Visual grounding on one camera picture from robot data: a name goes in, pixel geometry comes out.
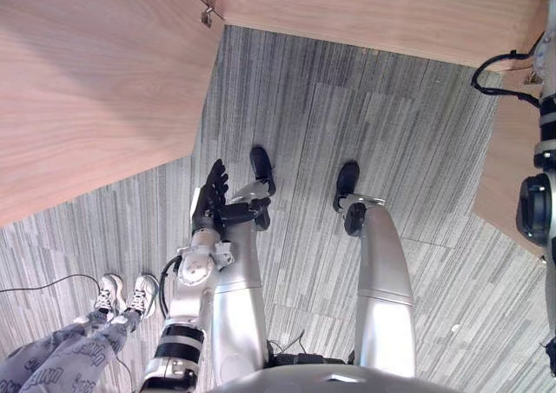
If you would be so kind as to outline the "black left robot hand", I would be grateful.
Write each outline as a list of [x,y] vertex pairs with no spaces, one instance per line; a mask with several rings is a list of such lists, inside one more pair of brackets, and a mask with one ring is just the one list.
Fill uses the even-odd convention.
[[248,203],[226,204],[228,174],[221,159],[217,159],[201,187],[191,219],[192,234],[200,230],[213,230],[224,237],[228,226],[255,218],[256,211]]

